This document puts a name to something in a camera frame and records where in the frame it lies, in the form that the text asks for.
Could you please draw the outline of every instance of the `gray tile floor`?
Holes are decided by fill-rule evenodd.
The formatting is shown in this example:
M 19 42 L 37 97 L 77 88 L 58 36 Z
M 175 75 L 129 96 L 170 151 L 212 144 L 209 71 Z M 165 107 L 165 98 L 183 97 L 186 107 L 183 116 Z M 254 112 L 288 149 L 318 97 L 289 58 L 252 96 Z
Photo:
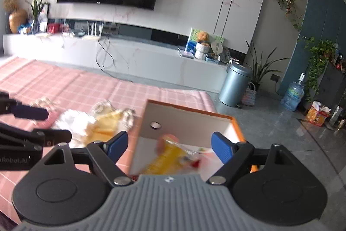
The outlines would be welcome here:
M 63 67 L 79 68 L 71 65 Z M 103 74 L 98 69 L 84 69 Z M 184 86 L 151 79 L 112 73 L 114 77 L 135 83 L 173 89 L 190 89 Z M 304 117 L 281 107 L 280 102 L 258 96 L 254 107 L 231 108 L 218 100 L 216 93 L 209 93 L 219 113 L 237 119 L 245 138 L 258 148 L 269 148 L 273 143 L 285 145 L 324 184 L 328 192 L 328 204 L 321 221 L 331 231 L 346 230 L 346 133 L 334 132 L 325 127 L 299 121 Z

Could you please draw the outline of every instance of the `metallic blue trash can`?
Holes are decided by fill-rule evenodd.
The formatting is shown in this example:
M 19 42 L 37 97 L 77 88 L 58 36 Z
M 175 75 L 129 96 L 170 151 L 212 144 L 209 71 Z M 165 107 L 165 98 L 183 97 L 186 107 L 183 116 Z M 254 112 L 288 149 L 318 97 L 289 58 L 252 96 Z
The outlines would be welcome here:
M 235 107 L 243 98 L 252 78 L 252 71 L 250 68 L 232 63 L 228 66 L 227 73 L 219 94 L 219 100 L 228 106 Z

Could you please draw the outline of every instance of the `metal screw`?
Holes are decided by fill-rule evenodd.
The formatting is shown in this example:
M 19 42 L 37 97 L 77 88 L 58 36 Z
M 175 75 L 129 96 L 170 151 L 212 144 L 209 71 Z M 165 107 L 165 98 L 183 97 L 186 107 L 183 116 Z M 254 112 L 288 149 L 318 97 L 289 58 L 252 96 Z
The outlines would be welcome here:
M 114 179 L 114 184 L 118 186 L 126 186 L 131 183 L 131 179 L 127 176 L 119 176 L 116 179 Z
M 40 146 L 40 145 L 34 145 L 34 149 L 35 149 L 36 151 L 41 151 L 41 150 L 42 150 L 42 146 Z
M 209 182 L 213 185 L 221 185 L 226 182 L 226 178 L 224 178 L 223 176 L 212 176 L 211 178 L 209 178 Z

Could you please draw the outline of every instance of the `woven basket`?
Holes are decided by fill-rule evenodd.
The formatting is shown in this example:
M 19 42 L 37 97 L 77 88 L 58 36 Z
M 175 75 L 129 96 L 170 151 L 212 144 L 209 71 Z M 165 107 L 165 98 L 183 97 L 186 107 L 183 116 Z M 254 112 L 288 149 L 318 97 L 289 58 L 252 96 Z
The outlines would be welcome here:
M 252 82 L 250 82 L 242 99 L 243 105 L 245 106 L 255 105 L 256 93 L 257 93 L 255 89 L 256 89 L 255 85 Z

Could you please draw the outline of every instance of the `pink checkered bedsheet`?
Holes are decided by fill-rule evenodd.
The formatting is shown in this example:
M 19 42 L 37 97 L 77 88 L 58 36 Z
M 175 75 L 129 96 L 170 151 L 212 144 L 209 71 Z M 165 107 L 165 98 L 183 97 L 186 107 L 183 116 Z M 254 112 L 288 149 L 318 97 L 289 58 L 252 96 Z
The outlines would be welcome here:
M 148 99 L 215 112 L 210 96 L 204 91 L 162 89 L 136 84 L 77 69 L 60 68 L 35 60 L 10 58 L 0 66 L 0 90 L 7 91 L 23 104 L 43 96 L 64 109 L 89 112 L 104 99 L 115 108 L 133 108 L 141 116 Z M 34 128 L 32 121 L 1 116 L 1 121 L 27 131 Z M 129 147 L 117 165 L 128 172 L 137 139 L 129 132 Z M 0 211 L 19 223 L 11 195 L 16 183 L 26 171 L 0 171 Z

